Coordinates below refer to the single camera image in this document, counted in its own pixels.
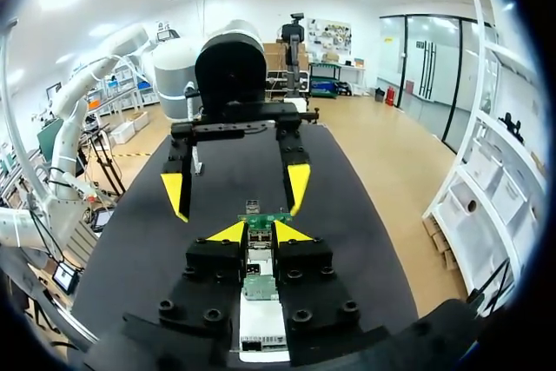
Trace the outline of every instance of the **yellow triangle marker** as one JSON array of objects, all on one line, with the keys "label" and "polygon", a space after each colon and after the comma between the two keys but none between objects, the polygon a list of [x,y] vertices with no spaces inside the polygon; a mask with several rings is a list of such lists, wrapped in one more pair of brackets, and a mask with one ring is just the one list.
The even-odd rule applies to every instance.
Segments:
[{"label": "yellow triangle marker", "polygon": [[162,182],[166,188],[166,193],[172,204],[175,215],[182,219],[184,222],[189,222],[189,219],[180,213],[180,197],[182,195],[182,174],[180,173],[163,173],[161,174]]},{"label": "yellow triangle marker", "polygon": [[293,229],[285,223],[280,221],[275,221],[276,239],[278,243],[287,242],[290,239],[295,239],[296,241],[312,241],[313,238],[304,235],[301,232]]},{"label": "yellow triangle marker", "polygon": [[223,241],[228,239],[230,242],[242,243],[243,228],[245,227],[244,221],[239,221],[238,223],[224,229],[222,232],[218,232],[216,235],[212,235],[207,238],[207,241]]},{"label": "yellow triangle marker", "polygon": [[309,183],[309,176],[311,175],[311,167],[309,164],[296,164],[288,165],[289,182],[294,193],[294,206],[289,213],[291,216],[297,215],[301,204],[303,203],[303,196]]}]

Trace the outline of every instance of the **workbench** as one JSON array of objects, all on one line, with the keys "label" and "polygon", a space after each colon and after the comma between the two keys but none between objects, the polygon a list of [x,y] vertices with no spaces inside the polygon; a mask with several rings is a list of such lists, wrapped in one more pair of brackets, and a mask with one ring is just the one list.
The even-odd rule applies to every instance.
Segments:
[{"label": "workbench", "polygon": [[[324,238],[333,266],[359,303],[363,330],[398,332],[417,310],[388,233],[359,177],[328,129],[301,126],[311,158],[304,203],[291,225]],[[272,129],[241,140],[201,142],[204,176],[193,178],[189,223],[175,217],[160,173],[169,137],[119,201],[79,284],[73,315],[99,337],[129,312],[158,321],[158,303],[181,276],[189,244],[237,222],[245,202],[262,213],[286,207],[281,159]]]}]

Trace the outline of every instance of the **small screen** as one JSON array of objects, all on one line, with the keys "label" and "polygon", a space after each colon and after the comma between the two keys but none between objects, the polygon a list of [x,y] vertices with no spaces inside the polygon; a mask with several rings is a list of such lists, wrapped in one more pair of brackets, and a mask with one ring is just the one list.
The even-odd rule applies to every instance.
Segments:
[{"label": "small screen", "polygon": [[76,272],[68,265],[61,262],[54,272],[54,281],[65,291],[70,289],[71,280]]},{"label": "small screen", "polygon": [[106,225],[106,223],[108,223],[108,221],[110,220],[110,217],[112,216],[113,210],[102,210],[100,212],[98,212],[98,217],[96,218],[96,227],[101,228],[104,225]]},{"label": "small screen", "polygon": [[169,30],[163,30],[162,32],[159,32],[157,36],[159,41],[166,41],[172,37],[172,34],[170,34]]}]

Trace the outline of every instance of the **floor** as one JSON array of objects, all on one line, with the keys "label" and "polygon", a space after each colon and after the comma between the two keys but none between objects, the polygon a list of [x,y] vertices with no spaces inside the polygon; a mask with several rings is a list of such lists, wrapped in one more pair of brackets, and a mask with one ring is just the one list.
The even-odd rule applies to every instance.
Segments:
[{"label": "floor", "polygon": [[[418,122],[370,97],[311,100],[321,122],[354,166],[390,234],[420,316],[448,298],[466,296],[458,271],[448,272],[421,222],[421,214],[444,180],[454,154]],[[170,122],[158,105],[145,108],[150,123],[129,142],[113,148],[114,159],[128,187],[148,156],[169,133]],[[103,122],[119,123],[107,116]],[[91,162],[88,176],[109,188]]]},{"label": "floor", "polygon": [[[401,97],[400,108],[423,125],[431,134],[439,138],[444,135],[450,115],[450,106],[443,103],[427,102],[404,93]],[[470,117],[471,112],[455,108],[446,140],[448,145],[456,151],[461,145]]]}]

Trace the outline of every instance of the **white cylinder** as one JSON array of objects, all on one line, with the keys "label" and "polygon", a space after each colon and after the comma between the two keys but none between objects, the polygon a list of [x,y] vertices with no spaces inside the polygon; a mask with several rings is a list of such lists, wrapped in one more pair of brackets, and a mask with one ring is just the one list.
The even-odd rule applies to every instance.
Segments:
[{"label": "white cylinder", "polygon": [[156,89],[166,117],[171,120],[188,118],[185,86],[195,83],[197,50],[185,38],[170,39],[161,43],[152,54],[155,68]]}]

